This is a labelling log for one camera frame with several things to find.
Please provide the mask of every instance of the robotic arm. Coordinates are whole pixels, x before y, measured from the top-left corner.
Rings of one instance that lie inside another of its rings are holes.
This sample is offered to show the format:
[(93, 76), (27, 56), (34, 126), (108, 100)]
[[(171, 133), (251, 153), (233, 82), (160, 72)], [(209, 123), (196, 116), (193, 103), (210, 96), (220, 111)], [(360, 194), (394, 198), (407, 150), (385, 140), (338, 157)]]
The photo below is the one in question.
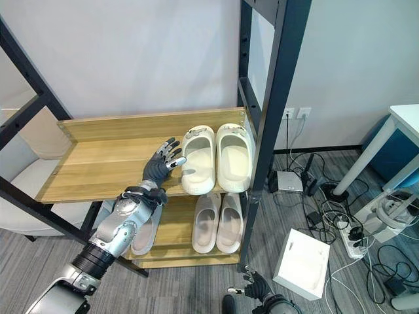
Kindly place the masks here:
[(106, 270), (131, 244), (137, 231), (158, 206), (167, 203), (163, 180), (186, 162), (172, 160), (181, 152), (172, 137), (147, 162), (143, 181), (128, 187), (117, 197), (114, 210), (98, 226), (95, 234), (77, 257), (64, 266), (55, 279), (31, 305), (26, 314), (83, 314), (90, 309), (89, 297), (95, 293)]
[(302, 314), (300, 307), (287, 300), (282, 294), (274, 294), (268, 282), (249, 265), (242, 268), (243, 278), (250, 282), (244, 288), (230, 287), (227, 292), (258, 299), (262, 305), (256, 307), (252, 314)]

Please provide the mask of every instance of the white cardboard box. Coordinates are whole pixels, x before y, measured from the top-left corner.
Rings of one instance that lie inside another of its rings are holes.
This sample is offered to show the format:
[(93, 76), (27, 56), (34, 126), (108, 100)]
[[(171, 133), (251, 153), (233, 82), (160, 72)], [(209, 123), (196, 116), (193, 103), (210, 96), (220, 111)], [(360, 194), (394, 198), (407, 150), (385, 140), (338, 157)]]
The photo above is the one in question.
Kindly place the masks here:
[(307, 300), (323, 294), (330, 246), (291, 229), (283, 243), (273, 280)]

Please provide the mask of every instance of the slide sandal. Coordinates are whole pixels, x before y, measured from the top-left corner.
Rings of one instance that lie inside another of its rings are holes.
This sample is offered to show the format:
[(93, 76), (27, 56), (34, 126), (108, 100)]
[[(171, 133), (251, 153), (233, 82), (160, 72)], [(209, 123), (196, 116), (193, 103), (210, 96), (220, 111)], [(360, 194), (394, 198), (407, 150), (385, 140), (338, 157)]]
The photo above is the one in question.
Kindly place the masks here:
[(202, 195), (196, 202), (192, 247), (198, 253), (208, 253), (214, 248), (217, 239), (220, 206), (220, 193), (211, 192)]
[(153, 247), (162, 212), (162, 206), (156, 207), (153, 215), (138, 230), (136, 237), (131, 242), (131, 251), (135, 255), (144, 255)]
[(250, 141), (246, 129), (238, 124), (227, 123), (218, 129), (218, 183), (227, 192), (243, 192), (250, 186), (253, 167)]
[(227, 193), (223, 200), (217, 234), (218, 249), (227, 254), (238, 250), (243, 234), (243, 216), (237, 193)]
[(202, 195), (215, 185), (214, 131), (209, 126), (195, 126), (182, 140), (182, 186), (186, 193)]

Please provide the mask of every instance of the black metal frame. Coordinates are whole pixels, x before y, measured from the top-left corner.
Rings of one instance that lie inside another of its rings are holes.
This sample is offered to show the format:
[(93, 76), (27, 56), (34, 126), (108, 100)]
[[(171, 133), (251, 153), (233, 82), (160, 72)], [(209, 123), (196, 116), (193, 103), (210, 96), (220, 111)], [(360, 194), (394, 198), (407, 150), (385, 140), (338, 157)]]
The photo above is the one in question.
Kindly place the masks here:
[[(37, 72), (1, 18), (0, 46), (37, 93), (34, 98), (30, 99), (16, 114), (0, 126), (1, 150), (45, 106), (50, 109), (58, 120), (68, 120), (71, 117)], [(0, 196), (31, 216), (82, 244), (86, 244), (89, 240), (94, 221), (101, 206), (101, 202), (93, 202), (84, 218), (81, 229), (78, 229), (56, 213), (53, 213), (51, 211), (52, 204), (39, 203), (2, 177), (0, 177)], [(119, 257), (117, 262), (144, 277), (149, 275), (143, 268), (137, 267), (123, 257)]]
[[(251, 233), (293, 80), (310, 5), (311, 0), (242, 0), (237, 106), (246, 108), (256, 140), (256, 152), (250, 189), (247, 197), (242, 193), (240, 198), (244, 214), (241, 264), (245, 263), (249, 250)], [(275, 29), (262, 110), (247, 77), (252, 9), (270, 22)]]
[[(256, 140), (256, 152), (250, 189), (247, 194), (245, 192), (240, 194), (245, 226), (240, 251), (241, 264), (245, 262), (247, 256), (265, 178), (268, 174), (276, 136), (297, 64), (310, 5), (311, 0), (242, 0), (237, 106), (246, 108), (252, 134)], [(247, 77), (252, 10), (261, 14), (275, 29), (262, 110)], [(71, 117), (19, 47), (3, 20), (0, 19), (0, 22), (1, 47), (37, 93), (12, 118), (0, 126), (1, 150), (44, 106), (47, 106), (58, 120), (67, 120)], [(35, 201), (2, 177), (0, 177), (0, 196), (80, 243), (86, 243), (90, 237), (93, 222), (100, 208), (100, 204), (97, 202), (92, 203), (81, 229), (78, 229), (53, 213), (51, 204)], [(147, 271), (124, 258), (120, 257), (118, 262), (130, 270), (148, 277)]]

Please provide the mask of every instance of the shelf board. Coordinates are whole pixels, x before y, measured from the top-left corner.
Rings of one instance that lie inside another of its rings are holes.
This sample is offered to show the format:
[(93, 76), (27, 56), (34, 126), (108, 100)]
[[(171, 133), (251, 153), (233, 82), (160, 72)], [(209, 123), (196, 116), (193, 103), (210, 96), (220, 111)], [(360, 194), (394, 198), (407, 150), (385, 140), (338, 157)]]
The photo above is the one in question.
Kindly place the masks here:
[(216, 247), (200, 254), (192, 248), (192, 227), (198, 196), (172, 198), (163, 208), (153, 248), (138, 256), (130, 249), (125, 258), (142, 268), (237, 264), (239, 254), (225, 254)]
[(235, 253), (235, 254), (226, 255), (226, 256), (182, 258), (179, 260), (153, 260), (153, 261), (144, 261), (144, 262), (140, 260), (133, 260), (132, 262), (141, 268), (149, 269), (149, 268), (238, 264), (239, 260), (240, 260), (239, 255)]
[[(42, 203), (114, 200), (127, 186), (141, 182), (145, 164), (168, 138), (181, 141), (197, 124), (217, 131), (221, 124), (241, 124), (243, 119), (243, 108), (233, 108), (59, 122), (73, 144), (35, 199)], [(180, 168), (162, 187), (169, 197), (188, 195), (181, 185)], [(213, 191), (224, 192), (218, 184)]]
[(196, 252), (191, 244), (188, 245), (175, 245), (168, 247), (153, 247), (147, 254), (138, 256), (129, 250), (125, 258), (128, 260), (140, 260), (141, 262), (153, 262), (159, 260), (179, 260), (191, 258), (207, 258), (207, 257), (228, 257), (230, 254), (221, 252), (219, 249), (214, 248), (211, 252), (201, 254)]

